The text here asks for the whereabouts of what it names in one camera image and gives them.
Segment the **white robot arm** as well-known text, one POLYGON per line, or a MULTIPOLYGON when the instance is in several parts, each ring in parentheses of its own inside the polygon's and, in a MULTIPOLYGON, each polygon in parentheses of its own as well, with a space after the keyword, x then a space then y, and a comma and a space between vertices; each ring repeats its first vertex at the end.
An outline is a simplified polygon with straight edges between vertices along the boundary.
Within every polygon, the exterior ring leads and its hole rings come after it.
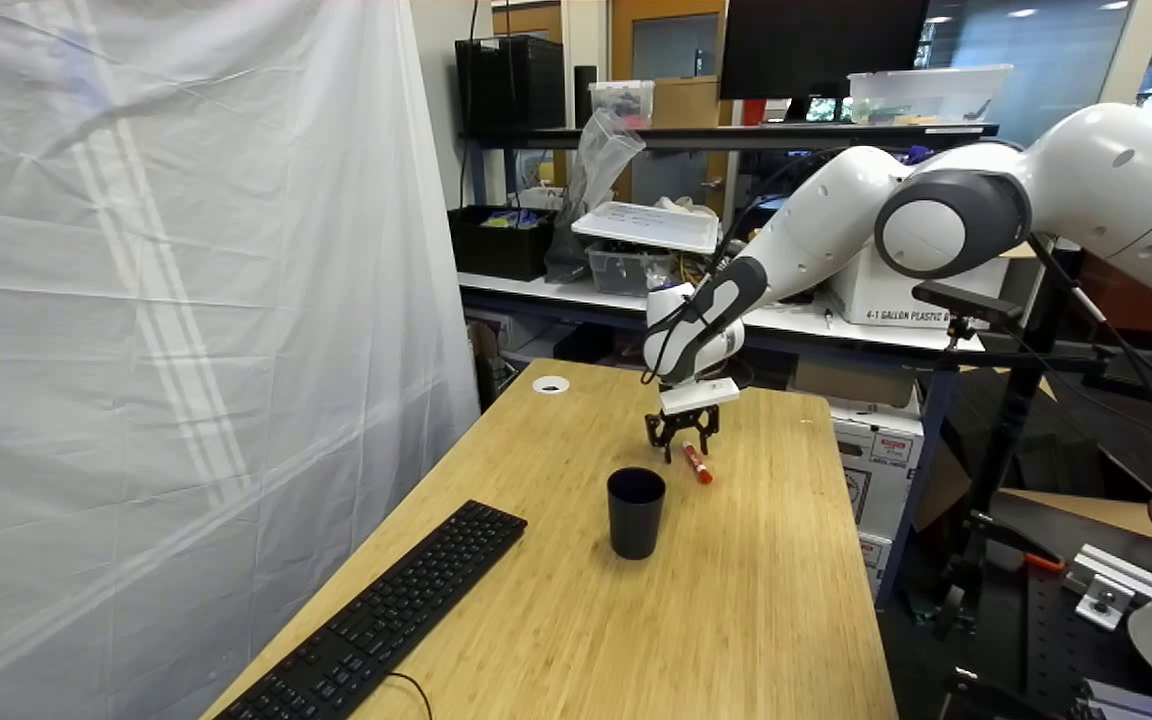
POLYGON ((721 427, 738 388, 711 369, 745 347, 745 313, 836 274, 852 257, 914 281, 944 281, 1015 249, 1058 235, 1152 288, 1152 112, 1087 102, 1029 147, 959 145, 922 163, 852 145, 813 173, 730 259, 699 284, 647 292, 644 379, 661 406, 647 442, 721 427))

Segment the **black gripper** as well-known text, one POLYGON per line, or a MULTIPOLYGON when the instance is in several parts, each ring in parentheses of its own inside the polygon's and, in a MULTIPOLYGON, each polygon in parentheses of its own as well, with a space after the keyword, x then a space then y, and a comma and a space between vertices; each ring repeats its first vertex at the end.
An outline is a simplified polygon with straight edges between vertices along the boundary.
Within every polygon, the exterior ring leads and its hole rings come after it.
POLYGON ((699 453, 706 453, 706 439, 721 431, 721 406, 694 406, 694 412, 674 412, 674 414, 644 414, 647 442, 661 446, 663 456, 673 453, 673 439, 680 431, 699 436, 699 453))

